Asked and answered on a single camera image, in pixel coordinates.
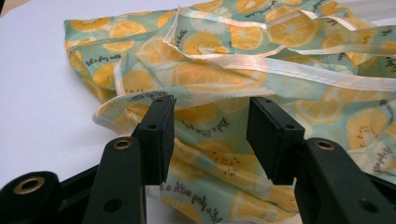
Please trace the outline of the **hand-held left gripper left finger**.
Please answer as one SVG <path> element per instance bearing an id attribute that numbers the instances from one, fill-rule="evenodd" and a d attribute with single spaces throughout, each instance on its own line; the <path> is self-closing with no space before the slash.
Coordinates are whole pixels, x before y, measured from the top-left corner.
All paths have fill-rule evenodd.
<path id="1" fill-rule="evenodd" d="M 131 135 L 106 144 L 82 224 L 147 224 L 146 186 L 166 181 L 173 154 L 175 102 L 153 100 Z"/>

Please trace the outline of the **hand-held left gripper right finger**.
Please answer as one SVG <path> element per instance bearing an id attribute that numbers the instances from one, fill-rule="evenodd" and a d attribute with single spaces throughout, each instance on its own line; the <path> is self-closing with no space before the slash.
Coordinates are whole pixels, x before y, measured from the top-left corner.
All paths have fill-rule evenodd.
<path id="1" fill-rule="evenodd" d="M 303 224 L 396 224 L 396 186 L 362 172 L 334 141 L 304 139 L 274 101 L 249 99 L 247 141 L 274 184 L 295 186 Z"/>

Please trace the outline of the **orange slice print tote bag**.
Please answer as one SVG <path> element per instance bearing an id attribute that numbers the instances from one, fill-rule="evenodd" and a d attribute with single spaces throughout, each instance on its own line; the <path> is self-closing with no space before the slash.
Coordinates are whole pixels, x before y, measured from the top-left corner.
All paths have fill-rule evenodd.
<path id="1" fill-rule="evenodd" d="M 64 24 L 69 61 L 100 100 L 94 121 L 130 134 L 173 95 L 176 139 L 160 199 L 199 224 L 301 224 L 294 193 L 246 139 L 248 101 L 275 101 L 396 184 L 396 25 L 335 0 L 213 0 Z"/>

